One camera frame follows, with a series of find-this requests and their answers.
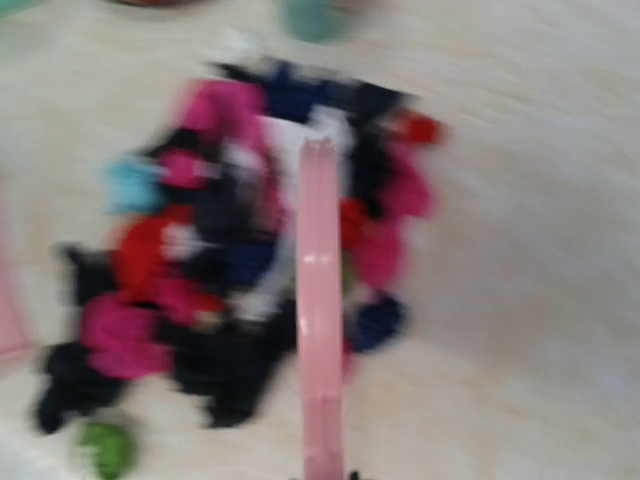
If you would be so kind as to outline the green paper scrap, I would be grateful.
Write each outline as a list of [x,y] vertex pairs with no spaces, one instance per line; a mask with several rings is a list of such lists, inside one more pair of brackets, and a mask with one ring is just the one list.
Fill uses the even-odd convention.
[[92,420],[81,426],[74,453],[89,479],[124,479],[137,465],[138,444],[124,425]]

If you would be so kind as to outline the pink dustpan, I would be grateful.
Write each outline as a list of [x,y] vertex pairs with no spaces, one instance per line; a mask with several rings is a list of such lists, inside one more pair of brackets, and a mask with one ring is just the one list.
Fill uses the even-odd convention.
[[9,189],[1,178],[1,363],[28,354],[34,347],[34,332],[20,282],[20,265],[15,253],[10,223]]

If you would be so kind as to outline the beige printed cup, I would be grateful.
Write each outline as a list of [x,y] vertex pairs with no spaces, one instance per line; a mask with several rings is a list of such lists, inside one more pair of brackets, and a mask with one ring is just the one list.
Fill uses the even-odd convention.
[[281,20],[287,33],[307,43],[326,43],[342,38],[353,27],[366,1],[284,0]]

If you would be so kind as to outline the pile of paper scraps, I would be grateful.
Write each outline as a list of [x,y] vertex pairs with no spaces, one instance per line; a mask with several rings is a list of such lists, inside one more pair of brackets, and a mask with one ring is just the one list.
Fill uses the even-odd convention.
[[296,346],[295,177],[309,138],[337,154],[345,352],[373,350],[405,323],[392,292],[402,227],[433,207],[413,155],[439,144],[444,126],[407,94],[301,80],[286,61],[219,71],[194,84],[157,145],[111,165],[111,208],[130,216],[115,244],[60,250],[77,326],[43,361],[33,410],[43,434],[154,374],[204,397],[212,428],[254,416]]

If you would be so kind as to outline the pink hand brush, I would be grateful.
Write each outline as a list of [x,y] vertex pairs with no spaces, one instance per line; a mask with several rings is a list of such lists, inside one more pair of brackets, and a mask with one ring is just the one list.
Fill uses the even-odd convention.
[[343,317],[337,157],[332,142],[301,151],[296,225],[297,352],[304,479],[345,477]]

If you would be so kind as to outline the red floral round plate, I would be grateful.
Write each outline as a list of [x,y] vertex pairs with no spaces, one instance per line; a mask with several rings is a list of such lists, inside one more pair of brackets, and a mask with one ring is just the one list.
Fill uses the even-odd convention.
[[170,8],[181,6],[193,1],[191,0],[108,0],[107,2],[139,8]]

